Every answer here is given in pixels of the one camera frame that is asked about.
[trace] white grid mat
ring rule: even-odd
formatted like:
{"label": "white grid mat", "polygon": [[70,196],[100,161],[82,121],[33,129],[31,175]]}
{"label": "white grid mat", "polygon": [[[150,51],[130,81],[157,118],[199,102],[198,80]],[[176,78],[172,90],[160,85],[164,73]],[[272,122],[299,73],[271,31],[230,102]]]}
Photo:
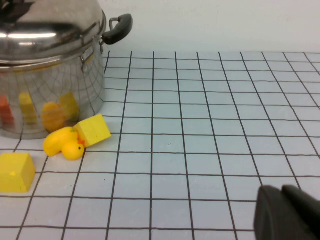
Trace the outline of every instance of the white grid mat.
{"label": "white grid mat", "polygon": [[320,54],[107,54],[112,138],[78,161],[0,138],[36,166],[1,239],[253,240],[262,184],[320,199]]}

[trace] yellow cube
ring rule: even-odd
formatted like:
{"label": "yellow cube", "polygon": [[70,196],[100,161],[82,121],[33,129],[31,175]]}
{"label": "yellow cube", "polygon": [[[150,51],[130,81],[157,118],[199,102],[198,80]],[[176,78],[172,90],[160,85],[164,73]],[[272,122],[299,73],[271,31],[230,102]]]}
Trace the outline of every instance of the yellow cube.
{"label": "yellow cube", "polygon": [[36,169],[29,153],[11,152],[0,155],[0,192],[26,193]]}
{"label": "yellow cube", "polygon": [[35,124],[37,122],[37,114],[28,92],[22,92],[19,95],[19,104],[24,122],[26,124]]}
{"label": "yellow cube", "polygon": [[85,148],[111,137],[111,133],[102,114],[80,121],[74,128],[79,133],[79,140],[84,141]]}
{"label": "yellow cube", "polygon": [[77,120],[80,108],[72,92],[65,93],[59,97],[59,103],[67,120]]}

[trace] pot lid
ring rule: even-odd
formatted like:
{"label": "pot lid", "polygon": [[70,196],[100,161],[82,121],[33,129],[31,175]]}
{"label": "pot lid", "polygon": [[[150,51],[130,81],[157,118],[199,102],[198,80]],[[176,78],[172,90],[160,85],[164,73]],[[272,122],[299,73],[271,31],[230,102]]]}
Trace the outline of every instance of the pot lid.
{"label": "pot lid", "polygon": [[0,64],[61,59],[105,29],[97,0],[0,0]]}

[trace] white wall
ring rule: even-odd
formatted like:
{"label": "white wall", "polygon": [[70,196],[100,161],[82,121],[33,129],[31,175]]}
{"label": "white wall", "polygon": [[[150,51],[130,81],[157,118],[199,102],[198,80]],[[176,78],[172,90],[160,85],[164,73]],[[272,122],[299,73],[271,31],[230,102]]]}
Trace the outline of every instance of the white wall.
{"label": "white wall", "polygon": [[130,13],[123,51],[320,52],[319,0],[99,0]]}

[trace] pot handle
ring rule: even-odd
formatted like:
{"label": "pot handle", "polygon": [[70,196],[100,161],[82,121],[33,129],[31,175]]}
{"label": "pot handle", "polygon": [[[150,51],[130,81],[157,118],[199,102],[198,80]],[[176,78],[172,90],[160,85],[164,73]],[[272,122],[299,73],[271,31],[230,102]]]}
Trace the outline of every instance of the pot handle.
{"label": "pot handle", "polygon": [[[115,28],[113,28],[113,22],[118,22]],[[131,14],[124,14],[118,18],[111,18],[109,20],[110,31],[102,34],[103,42],[107,45],[112,45],[121,41],[131,32],[133,22],[134,20]]]}

